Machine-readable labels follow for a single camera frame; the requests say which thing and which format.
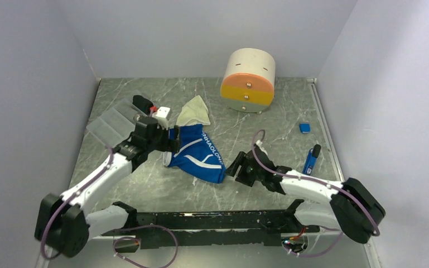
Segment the blue underwear white trim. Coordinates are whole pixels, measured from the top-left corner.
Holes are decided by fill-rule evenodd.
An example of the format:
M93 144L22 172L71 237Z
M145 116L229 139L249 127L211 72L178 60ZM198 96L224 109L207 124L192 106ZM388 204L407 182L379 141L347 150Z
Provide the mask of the blue underwear white trim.
M226 167L219 150L203 130L203 125L181 126L180 140L179 152L163 153L163 165L177 167L203 181L222 183Z

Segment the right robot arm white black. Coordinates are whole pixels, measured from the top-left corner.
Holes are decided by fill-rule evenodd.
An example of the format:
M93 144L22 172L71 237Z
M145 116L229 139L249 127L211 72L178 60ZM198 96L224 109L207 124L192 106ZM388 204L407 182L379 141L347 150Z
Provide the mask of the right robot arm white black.
M248 152L241 151L224 174L246 186L258 181L270 192L294 196L284 217L286 228L292 232L303 226L322 226L365 244L379 235L378 225L386 215L359 180L324 180L275 165L257 145Z

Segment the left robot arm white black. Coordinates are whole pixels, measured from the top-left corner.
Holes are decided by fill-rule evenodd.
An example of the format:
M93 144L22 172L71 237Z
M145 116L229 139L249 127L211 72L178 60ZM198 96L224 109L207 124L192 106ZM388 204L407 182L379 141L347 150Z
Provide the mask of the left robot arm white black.
M180 127L165 126L163 118L143 116L129 136L79 184L59 195L46 195L39 207L34 237L40 255L53 260L60 255L76 256L95 236L119 230L129 235L136 230L136 210L123 203L93 213L99 199L116 183L131 175L153 151L179 152Z

